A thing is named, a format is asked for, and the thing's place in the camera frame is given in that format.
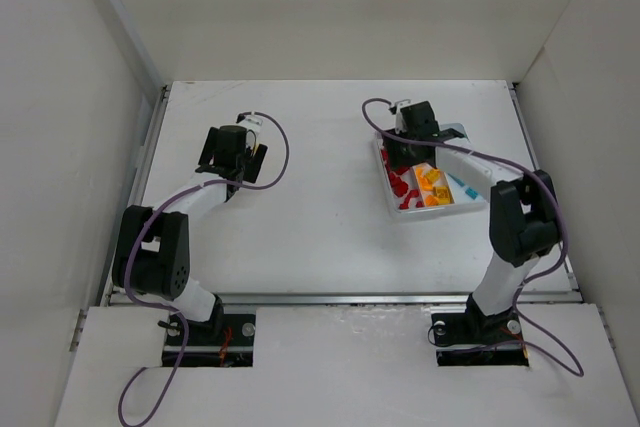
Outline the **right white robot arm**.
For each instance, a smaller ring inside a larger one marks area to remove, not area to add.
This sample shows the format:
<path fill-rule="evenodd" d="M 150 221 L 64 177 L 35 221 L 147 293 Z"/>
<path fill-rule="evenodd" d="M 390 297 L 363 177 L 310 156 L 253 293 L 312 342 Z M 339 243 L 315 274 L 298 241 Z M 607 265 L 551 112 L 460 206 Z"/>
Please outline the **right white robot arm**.
<path fill-rule="evenodd" d="M 468 304 L 481 318 L 510 312 L 533 267 L 562 240 L 551 176 L 475 150 L 464 133 L 440 126 L 428 101 L 397 102 L 390 112 L 395 126 L 382 140 L 393 168 L 427 163 L 488 202 L 493 254 Z"/>

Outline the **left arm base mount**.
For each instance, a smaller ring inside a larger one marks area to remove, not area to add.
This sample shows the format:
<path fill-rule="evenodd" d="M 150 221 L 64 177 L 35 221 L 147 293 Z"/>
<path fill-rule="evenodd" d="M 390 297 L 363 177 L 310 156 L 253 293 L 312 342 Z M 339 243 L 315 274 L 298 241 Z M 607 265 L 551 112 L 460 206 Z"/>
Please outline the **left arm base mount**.
<path fill-rule="evenodd" d="M 256 335 L 256 312 L 225 311 L 211 327 L 189 322 L 189 336 L 180 362 L 181 367 L 247 368 L 253 366 Z M 161 365 L 172 367 L 184 340 L 184 329 L 176 314 L 158 326 L 165 333 Z"/>

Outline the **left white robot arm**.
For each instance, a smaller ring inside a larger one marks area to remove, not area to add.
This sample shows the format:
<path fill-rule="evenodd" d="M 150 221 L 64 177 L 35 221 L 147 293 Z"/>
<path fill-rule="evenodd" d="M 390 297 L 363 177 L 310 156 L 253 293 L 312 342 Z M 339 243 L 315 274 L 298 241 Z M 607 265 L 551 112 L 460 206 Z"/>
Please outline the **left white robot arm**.
<path fill-rule="evenodd" d="M 112 266 L 116 287 L 149 295 L 191 323 L 216 326 L 221 300 L 190 275 L 190 226 L 228 202 L 241 183 L 256 182 L 268 150 L 259 142 L 261 126 L 259 117 L 241 115 L 235 124 L 210 128 L 185 195 L 171 194 L 169 206 L 125 209 Z"/>

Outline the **teal 2x4 lego brick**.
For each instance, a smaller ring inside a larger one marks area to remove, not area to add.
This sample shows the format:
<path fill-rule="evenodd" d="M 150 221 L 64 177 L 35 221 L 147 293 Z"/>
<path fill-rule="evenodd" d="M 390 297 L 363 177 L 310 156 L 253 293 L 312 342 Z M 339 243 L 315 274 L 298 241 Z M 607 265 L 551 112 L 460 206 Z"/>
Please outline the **teal 2x4 lego brick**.
<path fill-rule="evenodd" d="M 451 174 L 447 174 L 447 178 L 448 178 L 449 180 L 454 181 L 454 182 L 455 182 L 457 185 L 459 185 L 460 187 L 463 187 L 463 188 L 464 188 L 464 187 L 466 187 L 466 185 L 467 185 L 465 182 L 463 182 L 462 180 L 458 179 L 457 177 L 455 177 L 455 176 L 453 176 L 453 175 L 451 175 Z"/>

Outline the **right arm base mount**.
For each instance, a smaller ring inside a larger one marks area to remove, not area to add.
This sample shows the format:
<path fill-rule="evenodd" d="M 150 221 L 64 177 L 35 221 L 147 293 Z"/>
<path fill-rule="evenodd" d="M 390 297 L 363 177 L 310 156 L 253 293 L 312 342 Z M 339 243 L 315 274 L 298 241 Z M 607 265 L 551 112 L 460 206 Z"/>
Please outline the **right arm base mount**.
<path fill-rule="evenodd" d="M 430 342 L 439 367 L 528 367 L 517 315 L 508 313 L 482 322 L 468 312 L 431 314 Z"/>

